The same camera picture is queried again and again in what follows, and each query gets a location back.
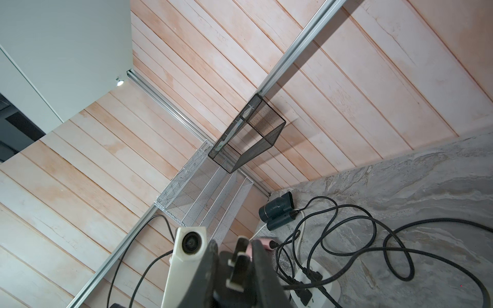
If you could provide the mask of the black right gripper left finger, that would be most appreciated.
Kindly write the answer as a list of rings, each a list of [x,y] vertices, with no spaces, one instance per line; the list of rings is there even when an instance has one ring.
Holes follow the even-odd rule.
[[[218,260],[218,245],[212,240],[184,296],[185,307],[218,307],[213,296]]]

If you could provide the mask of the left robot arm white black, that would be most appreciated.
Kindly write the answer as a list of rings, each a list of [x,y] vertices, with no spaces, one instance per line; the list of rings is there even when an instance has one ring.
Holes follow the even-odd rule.
[[[169,271],[170,256],[165,254],[175,242],[173,227],[159,211],[138,228],[109,273],[105,307],[160,307]]]

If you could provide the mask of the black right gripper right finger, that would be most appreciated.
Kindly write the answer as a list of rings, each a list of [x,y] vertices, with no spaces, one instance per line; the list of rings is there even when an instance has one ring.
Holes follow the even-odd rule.
[[[259,240],[254,240],[251,244],[256,307],[291,307],[262,243]]]

